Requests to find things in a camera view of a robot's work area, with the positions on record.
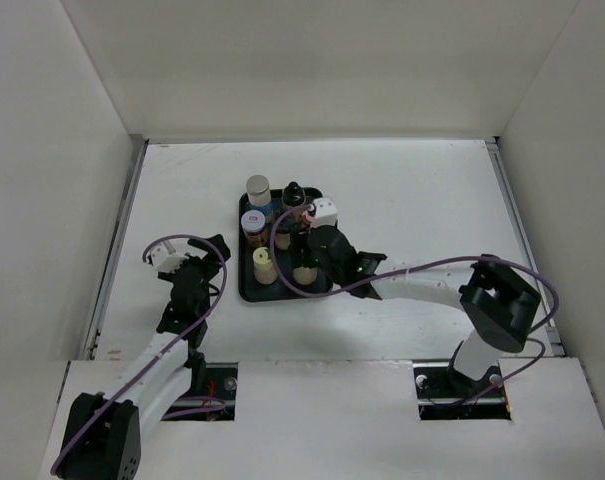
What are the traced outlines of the clear lid pepper grinder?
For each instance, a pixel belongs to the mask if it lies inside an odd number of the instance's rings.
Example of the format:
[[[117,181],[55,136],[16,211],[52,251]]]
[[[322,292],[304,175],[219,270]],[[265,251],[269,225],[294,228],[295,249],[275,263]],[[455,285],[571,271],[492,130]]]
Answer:
[[[290,255],[292,262],[292,243],[290,246]],[[293,269],[293,279],[294,281],[302,286],[312,284],[317,278],[317,266],[316,261],[312,256],[312,267],[311,268],[298,268]]]

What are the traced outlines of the black lid grinder bottle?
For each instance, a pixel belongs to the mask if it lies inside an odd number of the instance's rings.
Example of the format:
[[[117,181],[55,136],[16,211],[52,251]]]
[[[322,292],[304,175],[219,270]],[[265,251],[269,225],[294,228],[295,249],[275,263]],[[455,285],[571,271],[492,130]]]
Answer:
[[[295,221],[287,216],[275,229],[275,247],[280,251],[287,251],[291,245],[291,231]]]

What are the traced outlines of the white lid red label jar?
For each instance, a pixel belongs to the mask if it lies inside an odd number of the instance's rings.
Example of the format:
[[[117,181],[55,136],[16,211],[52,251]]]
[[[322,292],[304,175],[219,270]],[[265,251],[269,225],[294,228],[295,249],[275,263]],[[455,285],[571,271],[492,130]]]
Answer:
[[[246,244],[251,248],[265,247],[268,242],[268,228],[265,215],[259,210],[248,210],[240,219],[241,230]]]

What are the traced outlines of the yellow lid white bottle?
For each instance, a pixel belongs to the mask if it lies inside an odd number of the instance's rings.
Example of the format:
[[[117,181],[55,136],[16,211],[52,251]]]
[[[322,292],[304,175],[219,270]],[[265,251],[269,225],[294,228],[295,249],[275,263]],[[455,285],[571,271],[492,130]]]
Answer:
[[[254,277],[259,284],[271,285],[277,280],[278,274],[268,248],[259,247],[255,249],[252,260]]]

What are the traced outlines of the small black cap spice bottle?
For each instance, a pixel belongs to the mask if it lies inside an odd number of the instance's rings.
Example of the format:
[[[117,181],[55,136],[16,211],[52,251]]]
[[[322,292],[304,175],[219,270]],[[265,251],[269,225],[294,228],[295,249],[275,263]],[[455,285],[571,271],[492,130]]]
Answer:
[[[306,203],[304,188],[296,181],[291,181],[282,190],[282,205],[284,209],[293,209]]]

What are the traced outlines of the blue label silver lid jar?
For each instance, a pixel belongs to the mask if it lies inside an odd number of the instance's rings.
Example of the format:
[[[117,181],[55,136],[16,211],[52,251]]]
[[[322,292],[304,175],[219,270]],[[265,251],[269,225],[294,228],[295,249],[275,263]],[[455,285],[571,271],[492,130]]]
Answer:
[[[263,214],[267,224],[273,222],[273,203],[270,184],[264,175],[252,175],[246,181],[248,199],[247,210],[256,210]]]

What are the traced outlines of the pink lid spice bottle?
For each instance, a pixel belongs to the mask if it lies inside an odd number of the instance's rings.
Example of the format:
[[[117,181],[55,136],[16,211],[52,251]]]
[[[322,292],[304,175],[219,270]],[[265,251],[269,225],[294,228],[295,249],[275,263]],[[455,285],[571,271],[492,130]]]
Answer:
[[[307,231],[316,228],[318,226],[316,211],[313,209],[305,210],[301,215],[301,223]]]

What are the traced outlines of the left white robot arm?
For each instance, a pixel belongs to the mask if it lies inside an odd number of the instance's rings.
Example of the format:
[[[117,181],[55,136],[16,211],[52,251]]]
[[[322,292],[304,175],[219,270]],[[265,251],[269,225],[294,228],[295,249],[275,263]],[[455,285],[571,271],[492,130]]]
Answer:
[[[198,254],[179,253],[175,235],[153,241],[142,259],[170,283],[169,301],[137,359],[107,388],[71,404],[60,452],[50,468],[59,479],[132,479],[142,440],[180,397],[203,393],[206,373],[195,365],[207,320],[221,300],[231,252],[222,235],[184,235]]]

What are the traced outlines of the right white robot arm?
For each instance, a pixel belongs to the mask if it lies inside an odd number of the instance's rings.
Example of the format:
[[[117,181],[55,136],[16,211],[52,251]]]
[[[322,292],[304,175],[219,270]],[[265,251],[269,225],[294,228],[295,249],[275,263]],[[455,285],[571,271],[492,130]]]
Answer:
[[[353,297],[414,300],[465,313],[473,330],[445,373],[448,388],[461,396],[477,389],[503,354],[522,352],[541,303],[540,293],[515,265],[493,255],[394,263],[384,254],[356,250],[330,225],[308,230],[305,252]]]

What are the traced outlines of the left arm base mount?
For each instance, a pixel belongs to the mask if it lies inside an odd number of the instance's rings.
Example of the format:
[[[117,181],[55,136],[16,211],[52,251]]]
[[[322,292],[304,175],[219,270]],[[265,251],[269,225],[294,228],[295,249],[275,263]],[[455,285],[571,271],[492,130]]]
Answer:
[[[171,405],[163,420],[233,421],[239,384],[239,364],[209,362],[202,352],[195,352],[186,366],[192,374],[191,386]]]

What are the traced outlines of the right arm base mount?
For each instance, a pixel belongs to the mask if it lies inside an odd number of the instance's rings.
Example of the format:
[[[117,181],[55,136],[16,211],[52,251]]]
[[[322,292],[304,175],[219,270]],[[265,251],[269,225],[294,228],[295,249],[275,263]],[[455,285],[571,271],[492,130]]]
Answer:
[[[414,362],[412,371],[423,421],[511,420],[497,363],[481,380],[468,379],[446,361]]]

